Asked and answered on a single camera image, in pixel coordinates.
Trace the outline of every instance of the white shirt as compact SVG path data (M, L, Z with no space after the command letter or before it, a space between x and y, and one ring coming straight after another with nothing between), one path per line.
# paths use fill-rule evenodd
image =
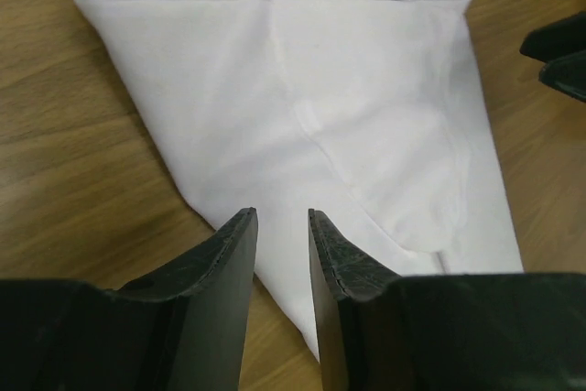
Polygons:
M76 0L179 191L259 212L255 271L317 354L307 210L400 275L522 265L469 0Z

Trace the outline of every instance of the wooden surface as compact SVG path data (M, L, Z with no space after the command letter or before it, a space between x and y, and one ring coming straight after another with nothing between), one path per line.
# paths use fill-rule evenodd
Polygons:
M469 13L526 268L586 272L586 105L518 47L586 0ZM71 0L0 0L0 277L116 288L211 233L181 200L100 39ZM319 390L317 363L255 282L241 389Z

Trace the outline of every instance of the folded fabric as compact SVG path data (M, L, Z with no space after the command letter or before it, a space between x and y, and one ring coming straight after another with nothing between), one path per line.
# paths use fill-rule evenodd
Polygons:
M522 270L469 0L76 0L179 191L255 206L255 271L317 355L307 209L401 275Z

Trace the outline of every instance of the wood grain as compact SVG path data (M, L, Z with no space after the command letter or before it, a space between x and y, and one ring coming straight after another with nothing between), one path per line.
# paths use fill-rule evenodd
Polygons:
M586 106L518 54L586 0L474 0L487 108L526 268L586 271ZM117 288L211 230L178 195L71 0L0 0L0 277ZM319 390L299 333L255 282L241 389Z

